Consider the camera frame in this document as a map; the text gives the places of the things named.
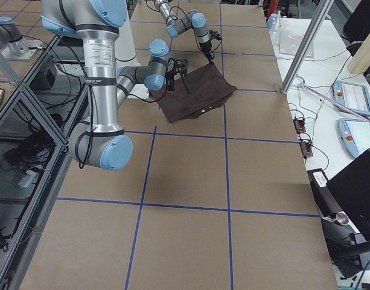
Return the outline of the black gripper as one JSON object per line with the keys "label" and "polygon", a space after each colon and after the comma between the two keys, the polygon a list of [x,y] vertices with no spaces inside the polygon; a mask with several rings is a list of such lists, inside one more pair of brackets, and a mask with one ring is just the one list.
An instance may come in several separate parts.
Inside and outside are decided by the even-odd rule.
{"label": "black gripper", "polygon": [[212,51],[212,44],[211,42],[203,42],[201,43],[201,51],[204,56],[208,59],[209,63],[213,63],[215,55]]}
{"label": "black gripper", "polygon": [[167,77],[167,90],[175,91],[175,77]]}

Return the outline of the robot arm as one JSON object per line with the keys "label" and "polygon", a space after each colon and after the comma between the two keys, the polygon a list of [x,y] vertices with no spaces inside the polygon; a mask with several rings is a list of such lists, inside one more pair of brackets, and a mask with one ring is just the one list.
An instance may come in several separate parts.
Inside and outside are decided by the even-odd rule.
{"label": "robot arm", "polygon": [[215,54],[212,48],[212,41],[214,39],[221,41],[222,37],[218,31],[208,28],[206,17],[203,13],[192,9],[184,13],[184,17],[178,18],[172,12],[173,8],[170,6],[170,1],[157,0],[153,1],[153,4],[156,11],[160,12],[164,18],[167,25],[167,33],[172,39],[188,30],[193,30],[199,50],[209,63],[214,60]]}
{"label": "robot arm", "polygon": [[125,1],[42,1],[42,23],[59,36],[83,41],[89,115],[78,122],[68,141],[70,155],[85,165],[120,170],[129,162],[133,143],[119,123],[118,108],[137,84],[149,91],[166,85],[173,61],[162,39],[151,42],[146,66],[116,68],[115,41],[127,20]]}

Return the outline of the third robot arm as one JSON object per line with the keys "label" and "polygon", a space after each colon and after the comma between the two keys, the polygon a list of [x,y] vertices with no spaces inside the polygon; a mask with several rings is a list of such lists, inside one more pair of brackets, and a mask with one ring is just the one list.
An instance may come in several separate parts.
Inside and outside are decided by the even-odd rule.
{"label": "third robot arm", "polygon": [[42,48],[41,40],[30,40],[22,35],[12,18],[0,17],[0,51],[7,60],[30,60]]}

